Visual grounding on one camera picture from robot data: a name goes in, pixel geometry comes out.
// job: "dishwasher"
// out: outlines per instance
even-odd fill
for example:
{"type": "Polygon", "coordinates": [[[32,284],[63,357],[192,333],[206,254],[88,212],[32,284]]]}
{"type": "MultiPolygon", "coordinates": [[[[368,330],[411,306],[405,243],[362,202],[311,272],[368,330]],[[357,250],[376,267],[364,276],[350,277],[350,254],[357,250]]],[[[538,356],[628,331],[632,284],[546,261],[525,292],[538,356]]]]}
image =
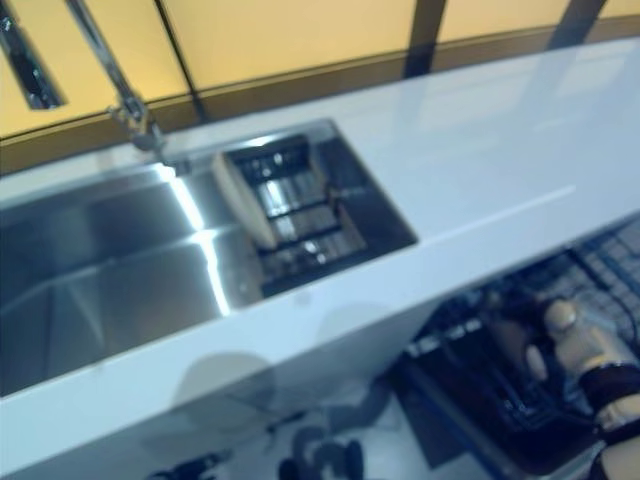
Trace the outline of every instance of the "dishwasher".
{"type": "MultiPolygon", "coordinates": [[[[640,216],[447,299],[393,371],[495,478],[583,478],[603,446],[577,382],[552,361],[536,380],[525,362],[531,305],[557,298],[587,309],[637,356],[640,216]]],[[[540,344],[545,358],[552,350],[540,344]]]]}

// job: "floor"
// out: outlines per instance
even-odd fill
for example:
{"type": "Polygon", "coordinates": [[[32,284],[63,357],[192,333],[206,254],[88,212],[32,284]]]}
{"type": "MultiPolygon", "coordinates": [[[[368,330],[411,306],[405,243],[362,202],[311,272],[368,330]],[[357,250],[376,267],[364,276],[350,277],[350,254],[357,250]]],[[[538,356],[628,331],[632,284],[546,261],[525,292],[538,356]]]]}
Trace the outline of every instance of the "floor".
{"type": "Polygon", "coordinates": [[[294,451],[308,465],[314,458],[328,459],[324,467],[311,467],[311,474],[300,480],[348,478],[337,476],[330,464],[341,455],[342,450],[336,445],[344,447],[352,440],[363,447],[367,480],[490,478],[468,453],[457,446],[452,451],[451,441],[439,442],[439,436],[442,432],[434,429],[436,441],[430,442],[429,448],[442,450],[442,446],[449,452],[425,455],[424,443],[421,447],[417,441],[400,400],[388,384],[380,382],[368,391],[355,391],[324,402],[303,416],[281,422],[269,432],[237,445],[228,462],[201,478],[278,479],[281,462],[291,458],[294,451]]]}

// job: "stainless steel sink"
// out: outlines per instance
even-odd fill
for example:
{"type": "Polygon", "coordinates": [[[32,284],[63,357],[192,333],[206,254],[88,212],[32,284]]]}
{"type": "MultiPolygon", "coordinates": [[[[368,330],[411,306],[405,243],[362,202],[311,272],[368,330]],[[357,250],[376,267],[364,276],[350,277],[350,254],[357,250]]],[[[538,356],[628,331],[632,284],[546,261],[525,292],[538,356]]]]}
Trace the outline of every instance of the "stainless steel sink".
{"type": "Polygon", "coordinates": [[[330,122],[173,160],[186,173],[136,167],[0,211],[3,396],[415,241],[330,122]],[[219,152],[275,248],[221,194],[219,152]]]}

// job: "dish rack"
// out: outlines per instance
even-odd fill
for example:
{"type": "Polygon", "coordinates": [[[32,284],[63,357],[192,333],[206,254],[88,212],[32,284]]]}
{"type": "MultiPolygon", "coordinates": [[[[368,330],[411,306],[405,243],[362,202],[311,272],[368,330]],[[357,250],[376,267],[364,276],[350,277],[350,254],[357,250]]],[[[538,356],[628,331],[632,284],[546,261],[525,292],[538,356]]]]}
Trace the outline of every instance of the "dish rack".
{"type": "Polygon", "coordinates": [[[260,252],[265,281],[313,273],[361,253],[367,245],[332,196],[303,135],[229,154],[249,185],[277,240],[260,252]]]}
{"type": "Polygon", "coordinates": [[[593,412],[575,381],[554,362],[551,341],[537,343],[549,368],[546,382],[527,371],[524,341],[518,350],[519,336],[527,334],[520,327],[539,317],[532,299],[540,305],[558,297],[573,299],[613,322],[640,354],[640,216],[445,301],[401,362],[406,367],[402,376],[422,389],[427,401],[438,407],[434,399],[440,397],[444,410],[454,405],[456,428],[468,421],[462,433],[480,431],[482,440],[476,442],[495,444],[497,456],[480,448],[480,456],[493,461],[494,473],[502,471],[505,459],[515,464],[516,469],[507,470],[519,473],[496,474],[503,478],[553,475],[597,443],[593,412]],[[520,320],[514,323],[517,328],[508,326],[507,338],[513,342],[507,351],[494,330],[506,317],[520,320]]]}

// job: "faucet spout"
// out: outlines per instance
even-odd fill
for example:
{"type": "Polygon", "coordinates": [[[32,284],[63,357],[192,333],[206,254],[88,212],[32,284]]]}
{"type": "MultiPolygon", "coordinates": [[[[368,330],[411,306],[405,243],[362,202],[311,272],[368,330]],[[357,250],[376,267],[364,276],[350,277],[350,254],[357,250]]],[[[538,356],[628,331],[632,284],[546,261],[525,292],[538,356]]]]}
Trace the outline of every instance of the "faucet spout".
{"type": "Polygon", "coordinates": [[[129,85],[84,0],[66,0],[66,3],[118,92],[119,105],[108,109],[111,116],[125,128],[131,142],[137,148],[155,152],[158,159],[164,163],[164,157],[161,155],[165,144],[162,131],[144,101],[129,85]]]}

